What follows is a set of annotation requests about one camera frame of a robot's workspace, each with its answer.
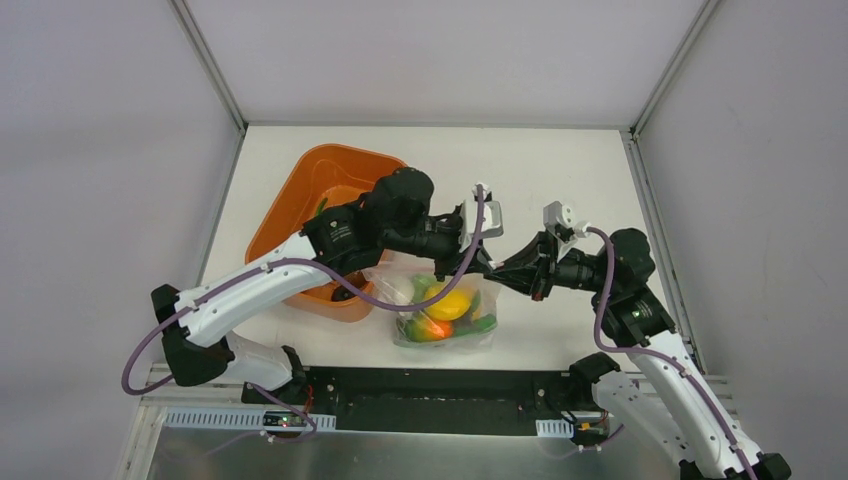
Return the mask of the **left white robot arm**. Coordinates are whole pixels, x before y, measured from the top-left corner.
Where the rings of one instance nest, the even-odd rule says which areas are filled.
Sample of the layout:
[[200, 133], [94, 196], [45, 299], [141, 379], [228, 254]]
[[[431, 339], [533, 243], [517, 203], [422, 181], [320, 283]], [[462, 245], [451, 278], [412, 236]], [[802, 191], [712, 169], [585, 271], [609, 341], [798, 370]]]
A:
[[235, 328], [312, 288], [375, 267], [386, 252], [434, 263], [437, 279], [456, 283], [486, 273], [493, 263], [486, 238], [502, 235], [500, 203], [484, 184], [447, 214], [429, 213], [434, 185], [424, 172], [403, 167], [380, 178], [356, 200], [324, 209], [270, 252], [214, 282], [151, 294], [171, 379], [181, 387], [219, 377], [259, 386], [281, 404], [297, 402], [305, 378], [292, 354], [243, 338]]

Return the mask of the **clear zip top bag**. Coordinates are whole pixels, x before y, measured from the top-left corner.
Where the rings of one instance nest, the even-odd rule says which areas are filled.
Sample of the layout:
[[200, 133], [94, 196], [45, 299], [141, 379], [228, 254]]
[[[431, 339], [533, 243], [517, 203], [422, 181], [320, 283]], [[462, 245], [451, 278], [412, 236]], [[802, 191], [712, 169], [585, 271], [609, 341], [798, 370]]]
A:
[[501, 287], [468, 271], [448, 293], [452, 281], [432, 273], [422, 259], [397, 256], [364, 271], [374, 285], [373, 297], [396, 306], [426, 308], [392, 313], [392, 340], [402, 348], [470, 352], [488, 347], [498, 327]]

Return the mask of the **green lime fruit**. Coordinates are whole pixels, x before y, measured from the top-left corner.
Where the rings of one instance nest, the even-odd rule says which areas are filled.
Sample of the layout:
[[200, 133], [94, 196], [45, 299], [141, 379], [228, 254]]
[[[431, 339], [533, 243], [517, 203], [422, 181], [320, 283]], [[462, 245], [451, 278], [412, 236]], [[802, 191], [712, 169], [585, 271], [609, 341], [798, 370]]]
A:
[[428, 290], [438, 281], [433, 275], [415, 274], [411, 277], [410, 282], [413, 286], [412, 303], [419, 304], [427, 299]]

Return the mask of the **small orange tangerine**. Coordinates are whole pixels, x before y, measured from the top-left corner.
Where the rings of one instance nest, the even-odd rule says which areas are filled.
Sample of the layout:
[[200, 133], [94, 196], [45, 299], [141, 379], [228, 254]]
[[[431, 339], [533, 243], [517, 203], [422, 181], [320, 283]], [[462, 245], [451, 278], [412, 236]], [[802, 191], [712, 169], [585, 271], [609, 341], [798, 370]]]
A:
[[412, 324], [410, 338], [415, 342], [427, 343], [451, 338], [453, 334], [452, 321], [419, 318]]

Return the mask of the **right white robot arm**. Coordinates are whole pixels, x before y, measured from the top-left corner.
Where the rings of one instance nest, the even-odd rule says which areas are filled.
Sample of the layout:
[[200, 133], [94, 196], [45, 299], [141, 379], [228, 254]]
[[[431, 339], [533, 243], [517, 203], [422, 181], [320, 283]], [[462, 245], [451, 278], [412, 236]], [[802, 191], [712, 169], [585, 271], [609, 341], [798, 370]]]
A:
[[486, 279], [545, 299], [555, 287], [592, 293], [599, 353], [570, 367], [569, 400], [613, 414], [664, 453], [682, 479], [788, 479], [779, 453], [766, 453], [731, 417], [685, 346], [675, 322], [647, 285], [656, 264], [635, 228], [607, 235], [595, 255], [558, 254], [564, 228], [541, 231]]

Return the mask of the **white mushroom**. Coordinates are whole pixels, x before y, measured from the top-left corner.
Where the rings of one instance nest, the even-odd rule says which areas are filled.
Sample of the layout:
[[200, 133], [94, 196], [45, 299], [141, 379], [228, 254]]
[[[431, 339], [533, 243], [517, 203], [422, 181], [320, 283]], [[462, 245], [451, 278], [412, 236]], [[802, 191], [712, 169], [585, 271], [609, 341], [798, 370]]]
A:
[[386, 302], [396, 306], [414, 303], [416, 287], [409, 277], [393, 277], [386, 287]]

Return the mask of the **yellow lemon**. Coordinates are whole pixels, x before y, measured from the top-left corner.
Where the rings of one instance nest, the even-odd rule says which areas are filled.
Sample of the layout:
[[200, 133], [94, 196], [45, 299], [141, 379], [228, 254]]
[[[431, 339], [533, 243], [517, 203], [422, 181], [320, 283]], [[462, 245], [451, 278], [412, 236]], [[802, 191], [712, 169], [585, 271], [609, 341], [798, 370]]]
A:
[[453, 289], [439, 301], [424, 309], [432, 320], [455, 321], [464, 316], [472, 306], [473, 294], [464, 289]]

